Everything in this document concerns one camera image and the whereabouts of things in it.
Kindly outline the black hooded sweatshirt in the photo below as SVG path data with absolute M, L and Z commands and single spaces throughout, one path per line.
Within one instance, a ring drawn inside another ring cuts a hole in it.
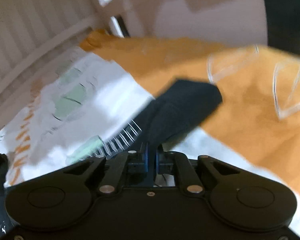
M 156 151 L 163 143 L 189 132 L 222 103 L 219 89 L 209 83 L 177 80 L 149 104 L 114 137 L 103 142 L 92 138 L 78 148 L 68 165 L 95 158 L 113 158 L 129 150 Z M 8 157 L 0 153 L 0 237 L 13 227 L 4 208 L 8 190 L 4 188 Z

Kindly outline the white patterned duvet cover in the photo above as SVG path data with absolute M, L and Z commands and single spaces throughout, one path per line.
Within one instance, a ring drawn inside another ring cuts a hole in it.
M 34 109 L 24 107 L 0 130 L 0 153 L 11 159 L 17 146 L 29 146 L 21 178 L 36 178 L 81 159 L 82 147 L 120 138 L 125 126 L 136 138 L 133 118 L 152 99 L 117 63 L 84 54 L 42 89 Z

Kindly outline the white wooden bed frame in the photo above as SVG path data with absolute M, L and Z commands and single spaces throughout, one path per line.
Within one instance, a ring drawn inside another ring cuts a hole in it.
M 12 95 L 79 34 L 106 25 L 113 0 L 0 0 L 0 129 Z

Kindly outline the orange bed sheet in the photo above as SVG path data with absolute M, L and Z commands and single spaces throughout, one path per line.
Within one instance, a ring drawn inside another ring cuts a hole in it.
M 153 95 L 178 77 L 214 83 L 223 102 L 202 129 L 300 194 L 300 57 L 265 46 L 119 38 L 103 30 L 80 46 L 117 62 Z

